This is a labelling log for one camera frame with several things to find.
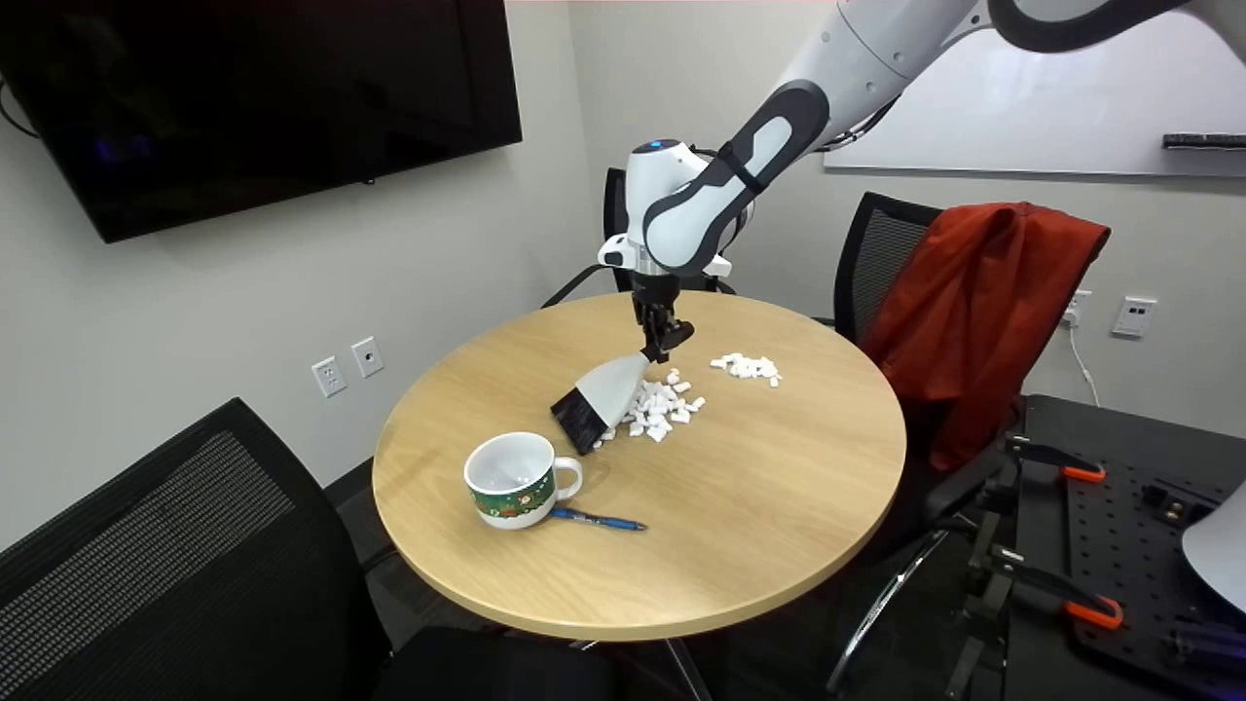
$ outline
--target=table leg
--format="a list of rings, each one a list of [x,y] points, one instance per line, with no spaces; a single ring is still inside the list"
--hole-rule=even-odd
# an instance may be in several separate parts
[[[693,656],[679,639],[666,639],[666,650],[671,650],[679,675],[685,678],[693,701],[711,701]]]

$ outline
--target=electrical outlet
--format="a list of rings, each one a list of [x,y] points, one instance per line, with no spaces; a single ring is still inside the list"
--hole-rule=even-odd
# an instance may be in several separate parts
[[[1076,300],[1067,300],[1058,325],[1077,326],[1087,319],[1087,312],[1091,312],[1091,290],[1077,290]]]
[[[1154,326],[1155,295],[1125,295],[1113,319],[1117,339],[1142,339]]]
[[[337,366],[336,354],[311,364],[311,378],[314,378],[314,386],[320,386],[323,399],[336,399],[336,393],[345,390],[345,378],[341,378],[341,366]]]
[[[385,364],[380,364],[380,352],[377,352],[377,339],[372,339],[372,336],[361,336],[357,343],[352,343],[352,354],[354,354],[354,369],[357,369],[361,378],[372,378],[372,373],[380,373],[380,369],[385,369]]]

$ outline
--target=white paper scraps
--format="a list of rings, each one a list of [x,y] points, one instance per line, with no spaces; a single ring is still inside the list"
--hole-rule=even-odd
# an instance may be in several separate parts
[[[769,357],[747,357],[740,352],[711,357],[707,366],[737,373],[737,378],[764,378],[769,386],[784,380],[780,366]]]
[[[628,435],[663,444],[679,426],[693,426],[705,409],[705,399],[688,399],[688,390],[693,380],[680,380],[679,369],[671,369],[666,380],[637,380],[614,434],[628,430]]]

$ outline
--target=black screen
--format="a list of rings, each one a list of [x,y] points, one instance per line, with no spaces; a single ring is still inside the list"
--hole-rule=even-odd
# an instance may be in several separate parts
[[[503,0],[0,0],[106,240],[518,139]]]

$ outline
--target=red jacket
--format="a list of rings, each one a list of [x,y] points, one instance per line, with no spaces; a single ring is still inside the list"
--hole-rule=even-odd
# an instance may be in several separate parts
[[[975,460],[1008,419],[1107,227],[1032,201],[952,205],[889,290],[863,352],[903,406],[945,406],[937,470]]]

